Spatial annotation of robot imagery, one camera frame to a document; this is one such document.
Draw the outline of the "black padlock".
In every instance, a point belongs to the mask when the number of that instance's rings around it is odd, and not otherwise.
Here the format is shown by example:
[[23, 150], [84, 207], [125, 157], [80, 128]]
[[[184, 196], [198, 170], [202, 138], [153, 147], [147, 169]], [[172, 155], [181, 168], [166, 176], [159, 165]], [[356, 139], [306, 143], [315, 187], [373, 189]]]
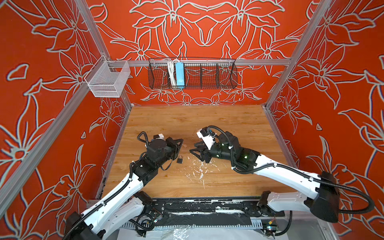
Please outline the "black padlock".
[[182, 164], [183, 163], [183, 156], [179, 156], [178, 159], [177, 159], [177, 163], [178, 164]]

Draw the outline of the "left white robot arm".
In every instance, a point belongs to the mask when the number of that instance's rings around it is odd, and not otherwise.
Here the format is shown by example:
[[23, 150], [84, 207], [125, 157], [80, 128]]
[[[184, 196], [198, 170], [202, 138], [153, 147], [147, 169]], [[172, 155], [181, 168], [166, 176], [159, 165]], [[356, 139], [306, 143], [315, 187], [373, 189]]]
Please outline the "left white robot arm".
[[146, 132], [139, 133], [137, 139], [146, 151], [130, 163], [129, 173], [108, 194], [81, 214], [74, 212], [68, 217], [65, 240], [106, 240], [127, 222], [143, 231], [154, 228], [154, 219], [148, 214], [152, 199], [142, 189], [164, 163], [179, 156], [184, 141], [162, 134], [149, 140]]

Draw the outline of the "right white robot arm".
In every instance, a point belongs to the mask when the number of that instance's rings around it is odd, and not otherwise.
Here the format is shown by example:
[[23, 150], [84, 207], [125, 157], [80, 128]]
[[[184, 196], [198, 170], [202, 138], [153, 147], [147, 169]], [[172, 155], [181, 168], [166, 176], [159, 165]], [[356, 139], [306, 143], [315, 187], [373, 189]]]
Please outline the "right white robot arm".
[[[270, 213], [299, 211], [311, 213], [320, 220], [336, 223], [340, 214], [365, 214], [375, 208], [372, 198], [362, 191], [337, 184], [328, 173], [320, 175], [298, 170], [281, 164], [265, 155], [240, 145], [236, 136], [217, 126], [208, 126], [197, 131], [201, 139], [190, 152], [200, 161], [209, 163], [212, 158], [228, 160], [231, 168], [241, 175], [258, 175], [282, 183], [295, 191], [274, 193], [265, 191], [259, 201], [260, 208]], [[364, 198], [368, 205], [358, 210], [340, 208], [340, 191], [344, 190]]]

